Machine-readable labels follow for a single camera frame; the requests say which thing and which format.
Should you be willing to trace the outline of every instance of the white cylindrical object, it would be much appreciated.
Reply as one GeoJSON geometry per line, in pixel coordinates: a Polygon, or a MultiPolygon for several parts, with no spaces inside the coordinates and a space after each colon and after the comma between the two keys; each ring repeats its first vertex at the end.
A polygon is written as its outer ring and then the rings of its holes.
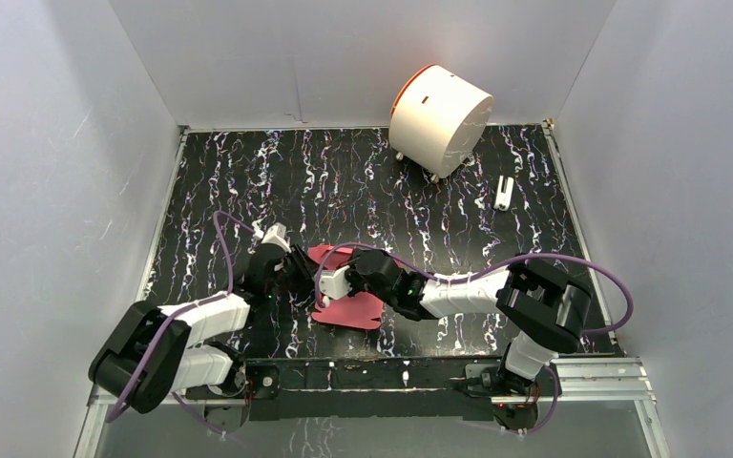
{"type": "Polygon", "coordinates": [[[492,95],[438,65],[428,66],[397,95],[389,144],[438,177],[447,177],[473,151],[492,104],[492,95]]]}

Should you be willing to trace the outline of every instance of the pink fabric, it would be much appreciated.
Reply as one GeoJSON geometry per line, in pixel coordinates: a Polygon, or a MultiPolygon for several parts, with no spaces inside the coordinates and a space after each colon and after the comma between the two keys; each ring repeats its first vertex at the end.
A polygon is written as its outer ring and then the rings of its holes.
{"type": "MultiPolygon", "coordinates": [[[[316,262],[333,247],[330,245],[314,246],[307,250],[307,255],[316,262]]],[[[349,260],[351,248],[340,248],[325,265],[325,269],[335,269],[349,260]]],[[[310,314],[310,318],[325,324],[352,327],[355,329],[377,329],[381,326],[381,315],[384,313],[384,302],[368,293],[358,293],[353,297],[344,297],[330,301],[330,305],[319,308],[310,314]]]]}

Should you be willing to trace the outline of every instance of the gray wall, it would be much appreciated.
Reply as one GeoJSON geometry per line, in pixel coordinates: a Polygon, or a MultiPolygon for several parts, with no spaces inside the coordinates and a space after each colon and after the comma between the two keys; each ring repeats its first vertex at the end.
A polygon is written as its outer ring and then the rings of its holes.
{"type": "Polygon", "coordinates": [[[0,457],[73,453],[177,138],[107,1],[0,0],[0,457]]]}
{"type": "Polygon", "coordinates": [[[386,126],[432,62],[491,122],[556,116],[615,0],[111,3],[179,124],[262,128],[386,126]]]}
{"type": "Polygon", "coordinates": [[[733,3],[620,0],[557,128],[671,450],[733,456],[733,3]]]}
{"type": "MultiPolygon", "coordinates": [[[[549,408],[541,399],[538,408],[549,408]]],[[[210,410],[226,438],[180,406],[129,411],[102,431],[96,458],[647,458],[633,402],[561,402],[547,427],[520,440],[496,422],[460,417],[297,418],[240,424],[241,409],[210,410]]]]}

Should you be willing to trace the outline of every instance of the white wall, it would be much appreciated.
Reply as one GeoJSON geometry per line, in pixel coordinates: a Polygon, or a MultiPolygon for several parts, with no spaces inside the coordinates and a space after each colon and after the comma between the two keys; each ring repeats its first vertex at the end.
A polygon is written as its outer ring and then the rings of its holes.
{"type": "Polygon", "coordinates": [[[620,0],[556,125],[674,456],[733,456],[733,3],[620,0]]]}
{"type": "Polygon", "coordinates": [[[177,138],[107,1],[0,0],[0,457],[72,455],[177,138]]]}
{"type": "Polygon", "coordinates": [[[439,63],[491,122],[556,116],[615,0],[112,0],[178,124],[386,126],[439,63]]]}

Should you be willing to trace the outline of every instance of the black marble surface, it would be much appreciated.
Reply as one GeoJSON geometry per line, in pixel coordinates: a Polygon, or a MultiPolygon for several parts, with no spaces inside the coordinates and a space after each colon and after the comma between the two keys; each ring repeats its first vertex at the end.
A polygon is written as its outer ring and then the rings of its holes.
{"type": "MultiPolygon", "coordinates": [[[[386,129],[191,133],[148,283],[148,299],[173,304],[226,283],[212,226],[225,210],[263,229],[288,227],[302,246],[361,241],[443,274],[476,272],[531,250],[581,256],[580,243],[539,125],[488,127],[474,156],[434,184],[398,162],[386,129]],[[492,209],[500,175],[515,178],[510,211],[492,209]]],[[[251,239],[232,226],[235,253],[251,239]]],[[[583,268],[563,266],[588,277],[583,268]]],[[[517,329],[502,315],[412,322],[386,309],[361,331],[315,323],[312,303],[279,298],[227,342],[249,358],[385,358],[500,355],[517,329]]],[[[603,325],[599,306],[587,327],[603,325]]],[[[618,352],[607,336],[582,351],[618,352]]]]}

